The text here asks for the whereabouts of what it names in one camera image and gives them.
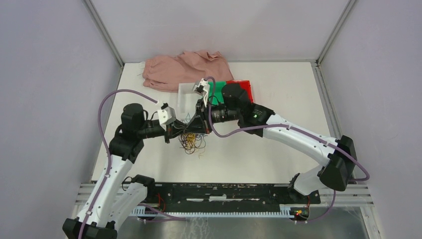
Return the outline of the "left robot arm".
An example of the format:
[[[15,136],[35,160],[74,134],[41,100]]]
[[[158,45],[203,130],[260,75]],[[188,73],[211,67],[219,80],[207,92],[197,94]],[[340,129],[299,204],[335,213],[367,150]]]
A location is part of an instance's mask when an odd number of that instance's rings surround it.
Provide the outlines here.
[[[136,175],[126,192],[118,197],[129,170],[144,147],[144,139],[163,136],[170,139],[170,131],[177,121],[175,110],[164,103],[156,112],[158,118],[146,119],[142,105],[126,105],[121,124],[113,139],[106,144],[107,163],[86,204],[74,219],[66,219],[62,229],[69,239],[115,239],[118,231],[135,209],[144,202],[152,202],[157,195],[155,180]]]

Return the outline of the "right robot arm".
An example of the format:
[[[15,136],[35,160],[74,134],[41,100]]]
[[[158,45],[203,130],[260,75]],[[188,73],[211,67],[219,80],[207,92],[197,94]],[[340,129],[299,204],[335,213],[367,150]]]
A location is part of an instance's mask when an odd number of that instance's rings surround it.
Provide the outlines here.
[[[351,138],[345,135],[340,139],[322,136],[299,127],[272,109],[251,102],[239,84],[223,86],[223,103],[218,105],[210,103],[214,96],[206,80],[195,83],[193,92],[202,99],[196,104],[187,132],[211,133],[215,132],[215,123],[236,121],[239,128],[235,133],[244,131],[281,142],[318,163],[315,168],[292,178],[287,190],[291,202],[300,203],[307,195],[324,187],[345,191],[352,180],[356,151]]]

